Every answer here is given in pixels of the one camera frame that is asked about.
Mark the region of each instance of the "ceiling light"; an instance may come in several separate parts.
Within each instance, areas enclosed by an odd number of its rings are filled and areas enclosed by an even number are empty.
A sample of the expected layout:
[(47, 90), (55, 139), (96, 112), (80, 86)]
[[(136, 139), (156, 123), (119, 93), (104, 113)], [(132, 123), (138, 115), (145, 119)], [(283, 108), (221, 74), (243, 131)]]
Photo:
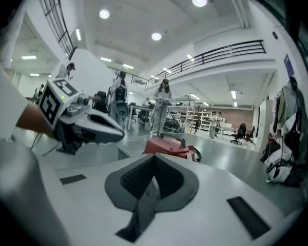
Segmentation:
[(231, 91), (233, 99), (236, 99), (236, 91)]
[(81, 41), (81, 35), (80, 35), (80, 30), (76, 29), (76, 37), (78, 38), (79, 41)]
[(129, 68), (130, 68), (130, 69), (133, 69), (132, 66), (129, 66), (129, 65), (127, 65), (127, 64), (123, 64), (122, 66), (123, 66), (124, 68), (127, 68), (127, 69), (129, 69)]
[(191, 1), (197, 7), (202, 7), (207, 4), (207, 0), (191, 0)]
[(102, 61), (106, 61), (106, 62), (112, 62), (112, 60), (111, 60), (111, 59), (109, 59), (109, 58), (105, 58), (105, 57), (101, 57), (101, 58), (100, 58), (100, 60), (102, 60)]
[(160, 33), (154, 33), (152, 35), (152, 39), (155, 41), (159, 41), (162, 38), (162, 35)]
[(36, 55), (25, 55), (25, 56), (22, 56), (22, 59), (24, 60), (36, 59)]
[(197, 99), (197, 100), (200, 99), (198, 96), (196, 96), (196, 95), (194, 95), (194, 94), (189, 94), (189, 95), (192, 96), (193, 98)]
[(109, 17), (109, 11), (106, 9), (103, 9), (102, 11), (99, 12), (99, 17), (101, 19), (108, 19)]

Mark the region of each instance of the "red object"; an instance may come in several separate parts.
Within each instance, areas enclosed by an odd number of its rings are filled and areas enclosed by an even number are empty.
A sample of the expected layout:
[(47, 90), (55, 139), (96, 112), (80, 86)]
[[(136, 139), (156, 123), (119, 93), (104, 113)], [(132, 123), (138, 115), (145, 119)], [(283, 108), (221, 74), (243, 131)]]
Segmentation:
[(193, 145), (183, 148), (180, 145), (180, 141), (170, 137), (164, 138), (151, 138), (147, 141), (145, 147), (145, 154), (151, 153), (164, 153), (180, 158), (187, 159), (187, 153), (190, 153), (191, 158), (195, 161), (195, 153)]

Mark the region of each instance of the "fluorescent light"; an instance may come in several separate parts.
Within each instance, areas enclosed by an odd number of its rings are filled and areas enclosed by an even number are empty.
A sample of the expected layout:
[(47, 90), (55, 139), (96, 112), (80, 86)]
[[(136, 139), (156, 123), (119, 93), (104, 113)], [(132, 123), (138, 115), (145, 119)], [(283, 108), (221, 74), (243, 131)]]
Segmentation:
[(198, 96), (196, 96), (196, 95), (194, 95), (194, 94), (189, 94), (189, 95), (192, 96), (193, 98), (197, 99), (197, 100), (200, 99)]
[(152, 39), (154, 41), (159, 41), (162, 38), (162, 35), (160, 33), (154, 33), (152, 34)]
[(127, 64), (123, 64), (122, 65), (124, 68), (130, 68), (130, 69), (133, 69), (133, 67), (132, 66), (129, 66), (129, 65), (127, 65)]
[(101, 19), (108, 19), (109, 17), (109, 11), (106, 9), (103, 9), (102, 11), (99, 12), (99, 17)]
[(111, 59), (109, 59), (109, 58), (101, 57), (100, 59), (101, 59), (102, 61), (112, 62), (112, 60), (111, 60)]
[(202, 7), (207, 4), (207, 0), (191, 0), (191, 1), (197, 7)]
[(36, 59), (36, 55), (25, 55), (22, 56), (23, 60), (28, 60), (28, 59)]
[(233, 99), (236, 99), (236, 91), (231, 91)]
[(79, 41), (81, 41), (81, 35), (80, 35), (80, 30), (76, 29), (76, 37), (78, 38)]

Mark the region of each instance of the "white cabinet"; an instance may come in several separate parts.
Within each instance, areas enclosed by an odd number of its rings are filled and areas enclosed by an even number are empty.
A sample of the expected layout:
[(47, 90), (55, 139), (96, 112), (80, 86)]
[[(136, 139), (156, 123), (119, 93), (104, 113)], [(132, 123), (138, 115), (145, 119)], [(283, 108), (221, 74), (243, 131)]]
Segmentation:
[(259, 127), (258, 127), (258, 136), (256, 141), (255, 150), (262, 154), (268, 143), (269, 137), (269, 127), (273, 122), (273, 101), (264, 100), (260, 105), (260, 117), (259, 117)]

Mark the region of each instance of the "metal railing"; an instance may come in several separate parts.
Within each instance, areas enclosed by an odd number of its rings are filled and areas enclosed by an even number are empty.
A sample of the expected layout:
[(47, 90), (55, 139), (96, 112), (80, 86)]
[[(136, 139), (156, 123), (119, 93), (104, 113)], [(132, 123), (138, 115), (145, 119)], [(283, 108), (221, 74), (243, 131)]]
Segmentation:
[(66, 56), (71, 60), (76, 47), (73, 45), (71, 37), (67, 31), (63, 16), (61, 0), (40, 0), (45, 17), (49, 26), (56, 37), (58, 43)]
[[(109, 69), (112, 69), (112, 71), (118, 76), (119, 73), (122, 71), (122, 70), (119, 70), (119, 69), (115, 69), (115, 68), (110, 68), (108, 67)], [(126, 73), (126, 76), (125, 76), (125, 81), (130, 83), (130, 84), (136, 84), (142, 88), (147, 88), (148, 86), (148, 80), (147, 79), (144, 79), (140, 76), (137, 76), (137, 75), (133, 75), (133, 74), (130, 74), (128, 72), (125, 72)]]
[(261, 53), (266, 53), (265, 48), (263, 47), (263, 40), (247, 41), (216, 48), (200, 55), (194, 56), (192, 59), (188, 59), (179, 64), (176, 64), (173, 67), (170, 67), (167, 71), (161, 72), (160, 74), (154, 76), (154, 78), (151, 78), (148, 81), (146, 87), (158, 83), (165, 78), (171, 78), (172, 76), (178, 73), (182, 73), (188, 69), (192, 69), (213, 61), (229, 57)]

